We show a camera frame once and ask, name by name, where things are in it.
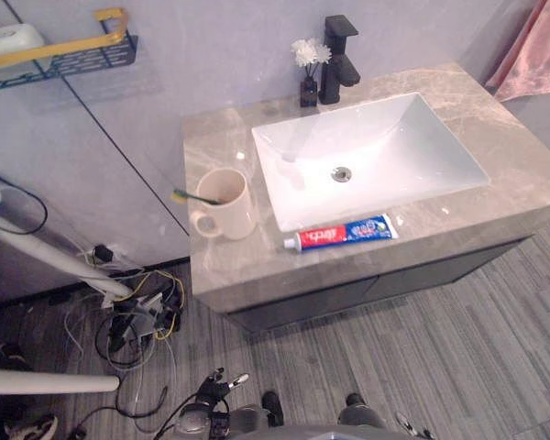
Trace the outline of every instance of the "black vase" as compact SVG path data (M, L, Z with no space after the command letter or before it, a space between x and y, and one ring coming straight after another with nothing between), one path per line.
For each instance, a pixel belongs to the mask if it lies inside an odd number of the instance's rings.
M315 107L318 103L318 82L312 76L306 76L300 84L300 106Z

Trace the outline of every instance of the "cabinet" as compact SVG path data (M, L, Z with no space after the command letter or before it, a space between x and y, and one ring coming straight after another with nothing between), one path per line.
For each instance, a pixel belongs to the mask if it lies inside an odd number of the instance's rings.
M250 332L333 314L350 307L454 282L517 246L524 238L450 258L310 291L230 313L230 319Z

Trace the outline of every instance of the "gray marble countertop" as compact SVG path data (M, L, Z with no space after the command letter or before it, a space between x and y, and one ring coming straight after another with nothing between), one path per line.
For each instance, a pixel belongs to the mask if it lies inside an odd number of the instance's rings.
M422 94L490 185L386 210L395 240L284 249L291 234L277 227L251 128L411 92ZM301 108L289 97L195 115L183 131L187 191L209 170L232 167L247 176L258 208L257 228L242 240L206 239L190 228L193 295L219 313L511 241L550 220L550 151L457 64L365 80L342 88L333 105ZM380 213L331 224L368 214Z

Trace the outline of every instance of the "wood-grain floor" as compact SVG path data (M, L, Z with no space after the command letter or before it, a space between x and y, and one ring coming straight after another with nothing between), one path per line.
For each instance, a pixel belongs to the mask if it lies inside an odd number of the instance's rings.
M188 266L174 269L188 292ZM74 295L77 301L88 291ZM102 312L86 301L71 314L84 347L65 351L64 314L75 302L49 307L14 306L0 314L0 341L22 346L39 371L111 373L94 351ZM550 439L550 225L455 284L376 302L337 315L248 336L198 302L188 302L181 331L170 338L171 355L157 343L144 367L137 410L157 401L163 386L178 403L215 367L251 379L232 392L232 407L259 402L263 391L281 397L288 424L333 423L351 391L398 431L392 415L406 413L440 439ZM120 401L134 408L139 373L128 375ZM57 438L92 408L114 395L42 396L35 413L60 417ZM170 412L141 421L159 426ZM101 412L87 424L90 439L147 438L132 421Z

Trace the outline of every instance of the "connector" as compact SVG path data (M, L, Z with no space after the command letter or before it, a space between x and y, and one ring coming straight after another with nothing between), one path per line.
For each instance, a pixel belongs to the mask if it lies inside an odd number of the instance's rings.
M114 252L105 245L96 245L93 248L93 256L104 263L109 263L114 258Z

